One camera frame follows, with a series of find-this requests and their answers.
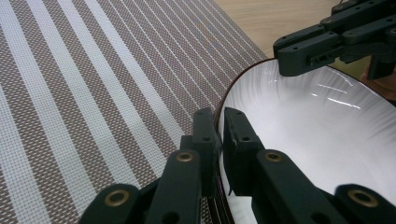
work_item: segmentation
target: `placemat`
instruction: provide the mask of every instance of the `placemat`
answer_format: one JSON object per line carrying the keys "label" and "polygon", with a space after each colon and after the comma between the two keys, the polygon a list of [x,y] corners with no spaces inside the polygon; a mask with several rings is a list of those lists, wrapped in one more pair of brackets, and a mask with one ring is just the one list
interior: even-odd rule
{"label": "placemat", "polygon": [[106,186],[146,186],[265,58],[213,0],[2,0],[0,25],[0,223],[77,223]]}

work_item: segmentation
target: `white stripe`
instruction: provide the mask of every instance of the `white stripe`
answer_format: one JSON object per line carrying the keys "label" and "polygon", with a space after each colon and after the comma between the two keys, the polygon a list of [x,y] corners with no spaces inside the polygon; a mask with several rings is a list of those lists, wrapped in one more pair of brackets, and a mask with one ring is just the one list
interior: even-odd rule
{"label": "white stripe", "polygon": [[239,37],[253,50],[253,52],[255,52],[256,53],[256,55],[259,57],[259,59],[261,60],[262,59],[262,56],[260,56],[260,54],[257,52],[257,49],[256,48],[253,48],[253,47],[251,47],[251,45],[246,41],[246,39],[243,37],[243,36],[241,36],[241,34],[240,34],[240,32],[237,32],[234,28],[233,28],[233,26],[228,22],[228,20],[226,20],[226,19],[224,19],[224,17],[222,16],[222,13],[220,13],[215,7],[213,7],[213,5],[212,5],[212,2],[213,1],[207,1],[206,0],[206,2],[213,8],[213,9],[215,9],[215,11],[218,13],[218,15],[220,15],[221,16],[221,18],[229,25],[229,27],[231,27],[234,31],[235,31],[235,33],[237,34],[237,35],[239,35]]}
{"label": "white stripe", "polygon": [[126,47],[125,43],[122,41],[113,24],[111,24],[111,21],[108,19],[106,13],[102,10],[99,4],[96,1],[87,1],[86,4],[90,8],[103,32],[105,32],[108,41],[111,43],[114,50],[120,56],[123,64],[134,78],[137,87],[142,91],[148,101],[148,104],[160,120],[160,123],[168,132],[175,146],[178,146],[180,143],[180,136],[184,135],[184,133],[177,124],[175,118],[166,107],[158,92],[155,91],[151,82],[142,71],[136,59],[128,50],[128,47]]}
{"label": "white stripe", "polygon": [[62,38],[50,18],[50,14],[41,1],[32,0],[28,3],[110,173],[116,182],[133,184],[138,187],[139,184],[131,168],[120,152],[113,134],[108,129],[105,119],[92,98],[64,42],[61,41]]}
{"label": "white stripe", "polygon": [[3,10],[8,14],[5,16],[6,13],[2,13],[0,17],[9,48],[32,98],[64,182],[81,215],[86,208],[87,198],[94,198],[95,190],[78,157],[50,90],[35,63],[17,17],[12,13],[11,5],[5,4]]}
{"label": "white stripe", "polygon": [[[203,22],[203,21],[195,14],[195,12],[192,10],[192,8],[190,8],[190,6],[188,6],[187,3],[185,3],[184,1],[182,1],[182,3],[192,12],[192,14],[198,19],[198,21],[200,21],[200,23],[206,28],[206,30],[207,30],[210,34],[212,34],[212,36],[215,37],[215,39],[216,39],[219,43],[221,43],[221,42],[219,41],[219,39],[217,38],[217,35],[212,33],[212,31],[205,25],[205,22]],[[194,6],[201,12],[201,14],[203,14],[203,15],[205,16],[206,20],[216,29],[216,27],[213,25],[213,23],[212,23],[210,20],[207,19],[205,13],[203,13],[203,12],[201,11],[201,9],[199,9],[195,4],[194,4]],[[239,54],[239,51],[236,50],[236,49],[233,47],[233,45],[230,44],[230,46],[234,49],[234,51],[235,51],[236,53]],[[239,67],[241,67],[241,68],[243,69],[244,67],[238,62],[238,60],[235,59],[235,57],[230,53],[230,51],[228,51],[226,48],[224,48],[224,49],[225,49],[225,51],[227,51],[227,53],[231,56],[231,58],[239,65]],[[244,57],[241,56],[241,58],[248,64],[248,62],[246,61],[246,59],[245,59]]]}
{"label": "white stripe", "polygon": [[[195,27],[195,29],[198,30],[198,31],[200,31],[201,35],[204,37],[204,39],[206,39],[207,43],[215,50],[215,52],[217,52],[218,55],[224,60],[224,62],[226,62],[227,65],[236,73],[235,69],[233,69],[233,67],[230,65],[230,63],[228,62],[228,60],[226,60],[226,59],[224,58],[224,55],[222,55],[222,54],[218,51],[218,49],[217,49],[215,46],[213,46],[212,41],[208,40],[207,37],[206,37],[206,35],[202,34],[201,30],[196,26],[195,22],[192,21],[192,20],[190,19],[190,17],[186,14],[186,12],[184,12],[183,8],[181,8],[177,3],[175,3],[175,5],[177,5],[177,7],[180,9],[180,11],[186,16],[187,19],[189,19],[189,21],[190,21],[191,24]],[[176,12],[175,12],[170,6],[169,6],[169,8],[175,13],[175,15],[177,15]]]}
{"label": "white stripe", "polygon": [[[128,10],[129,14],[131,15],[131,17],[134,18],[134,14],[130,11],[130,9],[125,5],[125,3],[123,1],[121,1],[122,4],[125,6],[125,8]],[[212,106],[212,108],[215,108],[215,106],[213,105],[213,103],[211,102],[211,100],[209,100],[209,98],[207,98],[206,94],[204,93],[204,91],[201,89],[201,87],[195,82],[194,78],[192,78],[191,74],[189,73],[189,71],[184,67],[183,63],[180,61],[180,59],[176,56],[176,54],[171,50],[171,48],[169,48],[168,44],[163,40],[163,37],[160,36],[160,34],[158,34],[158,31],[152,26],[152,24],[149,22],[149,19],[146,17],[145,13],[142,12],[140,10],[140,8],[138,7],[139,11],[142,13],[143,17],[146,19],[146,21],[148,22],[148,24],[151,26],[152,30],[157,34],[157,36],[161,39],[161,41],[163,42],[163,44],[166,46],[166,48],[171,52],[171,54],[173,55],[173,57],[177,60],[177,62],[180,64],[180,66],[183,68],[183,70],[186,72],[186,74],[189,76],[190,80],[192,81],[192,83],[196,86],[196,88],[201,92],[201,94],[206,98],[206,100],[210,103],[210,105]]]}
{"label": "white stripe", "polygon": [[[212,14],[212,12],[209,10],[209,9],[207,9],[207,7],[205,6],[205,4],[203,4],[201,1],[198,1],[204,8],[205,8],[205,12],[208,12],[215,20],[216,20],[216,22],[217,22],[217,24],[219,24],[229,35],[227,35],[227,37],[231,37],[235,42],[236,42],[236,44],[237,45],[239,45],[239,47],[241,47],[241,49],[254,61],[254,58],[247,52],[247,50],[244,48],[244,47],[242,47],[242,45],[239,43],[239,41],[237,41],[236,39],[235,39],[235,37],[233,37],[233,35],[231,35],[230,34],[230,32],[227,30],[227,29],[225,29],[224,28],[224,26],[219,22],[219,20]],[[208,21],[213,21],[213,20],[210,20],[207,16],[206,16],[206,14],[204,14],[205,15],[205,17],[207,18],[207,20]]]}
{"label": "white stripe", "polygon": [[[8,16],[3,5],[0,13]],[[0,124],[0,163],[18,222],[50,223],[1,86]]]}
{"label": "white stripe", "polygon": [[117,109],[120,111],[122,118],[125,120],[128,128],[134,136],[136,143],[139,145],[141,151],[148,160],[149,165],[156,176],[161,176],[166,164],[166,159],[160,148],[154,142],[154,139],[150,135],[145,123],[129,100],[128,95],[117,80],[117,77],[110,65],[107,63],[105,56],[96,45],[90,31],[85,26],[84,21],[79,16],[73,3],[71,3],[71,1],[62,0],[59,1],[59,4],[63,9],[65,16],[70,21],[82,47],[87,52],[93,66],[96,68],[99,77],[105,84],[108,93],[116,104]]}
{"label": "white stripe", "polygon": [[[120,17],[120,20],[122,21],[122,23],[125,25],[125,28],[128,30],[128,32],[130,33],[130,35],[134,38],[134,40],[136,41],[136,43],[139,45],[139,48],[141,48],[144,51],[144,48],[142,48],[142,45],[137,41],[136,37],[134,36],[134,32],[131,31],[131,29],[129,29],[129,26],[126,24],[126,22],[124,21],[124,19],[122,18],[122,16],[120,15],[120,13],[117,11],[117,9],[114,7],[114,5],[111,3],[111,1],[107,0],[108,3],[113,7],[113,9],[116,11],[117,15]],[[180,81],[180,79],[178,78],[178,76],[176,76],[175,72],[173,71],[172,67],[169,65],[169,63],[165,60],[165,58],[163,57],[163,55],[160,53],[160,51],[157,49],[157,47],[152,43],[152,41],[149,39],[148,35],[146,34],[146,32],[142,29],[142,27],[140,26],[139,23],[136,23],[139,28],[142,30],[143,34],[146,36],[146,39],[150,42],[151,46],[155,48],[155,50],[157,51],[158,55],[160,55],[160,57],[163,59],[163,61],[166,63],[166,65],[169,67],[169,70],[171,70],[172,74],[174,75],[174,77],[177,79],[177,81],[180,83],[180,85],[182,86],[182,88],[186,91],[186,93],[190,96],[191,100],[194,102],[194,104],[197,106],[197,108],[199,108],[198,104],[194,101],[194,99],[192,98],[191,94],[189,93],[189,91],[186,89],[186,87],[183,85],[183,83]],[[158,68],[156,67],[156,65],[150,60],[150,62],[153,64],[153,67],[155,68],[155,70],[158,72],[158,74],[160,74],[161,72],[158,70]],[[166,83],[166,86],[169,88],[169,90],[172,91],[172,88],[169,87],[169,85],[167,84],[166,80],[164,80],[164,82]],[[177,102],[182,106],[183,110],[186,112],[187,116],[189,116],[190,120],[192,120],[191,115],[189,112],[187,112],[187,110],[184,108],[184,106],[181,104],[181,102],[178,100],[177,96],[173,93],[172,94],[175,96],[175,98],[177,99]]]}
{"label": "white stripe", "polygon": [[[172,20],[169,18],[169,16],[168,16],[169,13],[167,13],[167,12],[165,12],[165,11],[163,10],[163,8],[158,4],[158,1],[154,1],[154,3],[155,3],[155,4],[158,6],[158,8],[163,12],[163,15],[165,15],[166,18],[172,23],[172,25],[180,32],[181,36],[183,36],[183,38],[186,40],[186,42],[189,43],[190,47],[195,51],[195,53],[196,53],[196,54],[198,55],[198,57],[202,60],[202,62],[204,62],[204,64],[206,65],[206,67],[209,68],[209,69],[212,71],[212,69],[209,67],[209,65],[207,65],[206,61],[201,57],[201,55],[199,55],[199,53],[197,52],[197,50],[195,49],[195,47],[193,47],[193,46],[191,45],[190,41],[183,35],[183,32],[181,32],[181,31],[178,29],[178,27],[177,27],[177,26],[172,22]],[[169,7],[169,9],[172,10],[172,12],[173,12],[173,13],[175,14],[175,16],[178,18],[178,20],[179,20],[181,23],[183,23],[184,27],[185,27],[185,28],[190,32],[190,34],[194,37],[194,39],[196,40],[195,43],[198,43],[198,44],[201,46],[201,48],[204,49],[204,50],[206,51],[207,55],[208,55],[208,56],[212,59],[212,61],[218,66],[218,68],[223,72],[223,74],[231,81],[229,75],[224,71],[224,69],[222,68],[222,66],[219,65],[218,61],[215,60],[215,59],[212,57],[212,55],[209,53],[209,51],[207,50],[207,48],[204,47],[204,45],[201,43],[201,41],[198,40],[198,38],[192,33],[192,31],[190,30],[189,26],[187,26],[187,25],[184,23],[184,21],[177,15],[177,13],[176,13],[171,7]]]}
{"label": "white stripe", "polygon": [[[140,9],[139,5],[133,1],[133,3],[136,5],[136,7],[140,10],[140,12],[144,15],[145,13]],[[158,18],[158,16],[156,15],[156,13],[152,10],[152,8],[148,5],[147,2],[144,2],[146,4],[146,6],[149,8],[149,10],[151,11],[152,15],[154,15],[154,17],[157,19],[157,21],[163,26],[165,27],[165,25],[163,24],[163,22]],[[154,27],[152,26],[152,23],[149,21],[149,19],[145,16],[145,18],[148,20],[148,23],[150,23],[151,27],[154,29]],[[168,29],[165,29],[166,32],[172,37],[172,39],[174,40],[174,42],[177,44],[177,46],[181,49],[181,51],[183,51],[183,53],[187,56],[187,58],[189,59],[189,61],[192,63],[192,65],[195,67],[196,71],[199,72],[199,74],[201,75],[201,77],[205,80],[205,82],[207,83],[207,85],[209,85],[209,87],[213,90],[213,92],[221,99],[221,96],[219,95],[219,93],[215,90],[215,88],[213,88],[212,84],[210,84],[210,82],[207,80],[207,78],[204,76],[204,74],[202,74],[201,70],[197,67],[197,65],[195,64],[195,62],[191,59],[191,57],[189,56],[189,54],[186,53],[186,51],[178,44],[178,42],[175,40],[174,36],[169,32]],[[225,86],[220,82],[220,80],[218,79],[219,83],[222,85],[223,89],[226,89]]]}

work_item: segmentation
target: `striped placemat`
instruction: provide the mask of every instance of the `striped placemat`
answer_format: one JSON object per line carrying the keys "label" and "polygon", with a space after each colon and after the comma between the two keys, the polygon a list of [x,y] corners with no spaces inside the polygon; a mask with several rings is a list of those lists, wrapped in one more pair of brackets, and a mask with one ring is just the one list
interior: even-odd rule
{"label": "striped placemat", "polygon": [[77,223],[106,186],[146,186],[265,58],[213,0],[2,0],[0,26],[0,223]]}

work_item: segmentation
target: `woven placemat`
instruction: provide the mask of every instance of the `woven placemat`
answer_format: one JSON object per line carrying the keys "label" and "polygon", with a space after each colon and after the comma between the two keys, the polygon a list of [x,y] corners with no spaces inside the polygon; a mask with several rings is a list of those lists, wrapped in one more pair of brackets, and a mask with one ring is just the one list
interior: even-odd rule
{"label": "woven placemat", "polygon": [[77,223],[106,186],[146,186],[265,58],[213,0],[3,0],[0,25],[0,223]]}

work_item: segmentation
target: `white ceramic bowl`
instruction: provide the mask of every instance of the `white ceramic bowl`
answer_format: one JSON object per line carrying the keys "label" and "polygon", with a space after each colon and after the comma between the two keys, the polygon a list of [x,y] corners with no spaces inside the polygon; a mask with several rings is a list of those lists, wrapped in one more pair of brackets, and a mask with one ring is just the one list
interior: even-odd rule
{"label": "white ceramic bowl", "polygon": [[[288,154],[318,188],[373,189],[396,204],[396,107],[330,67],[282,77],[276,60],[248,69],[224,107],[243,111],[266,148]],[[220,161],[225,192],[229,184]],[[254,223],[251,199],[227,197],[236,223]]]}

